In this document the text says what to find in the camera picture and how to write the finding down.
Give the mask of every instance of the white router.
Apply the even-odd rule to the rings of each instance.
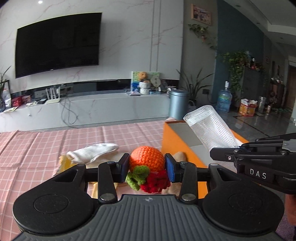
[[[48,89],[45,89],[46,91],[46,95],[47,95],[47,101],[44,103],[44,104],[53,104],[53,103],[58,103],[60,102],[61,100],[61,87],[59,87],[57,89],[59,91],[59,97],[57,98],[56,95],[55,95],[55,92],[54,92],[54,88],[50,88],[50,98],[49,98],[49,94],[48,94]]]

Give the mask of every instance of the open orange box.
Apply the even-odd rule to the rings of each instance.
[[[234,131],[232,132],[241,143],[248,142]],[[197,167],[207,168],[210,163],[214,162],[207,149],[185,121],[167,121],[163,129],[161,152],[173,155],[179,151],[186,153],[187,160]],[[204,198],[206,194],[206,182],[198,182],[198,198]]]

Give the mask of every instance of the trash can lid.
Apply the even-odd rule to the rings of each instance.
[[[175,96],[189,97],[189,92],[186,90],[172,90],[170,94]]]

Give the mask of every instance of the tv screen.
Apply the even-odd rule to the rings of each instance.
[[[49,70],[99,64],[102,13],[52,18],[17,30],[16,78]]]

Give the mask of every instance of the red crochet flower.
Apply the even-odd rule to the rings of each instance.
[[[170,180],[166,170],[157,173],[151,172],[146,179],[146,183],[140,185],[141,189],[147,193],[161,192],[169,186]]]

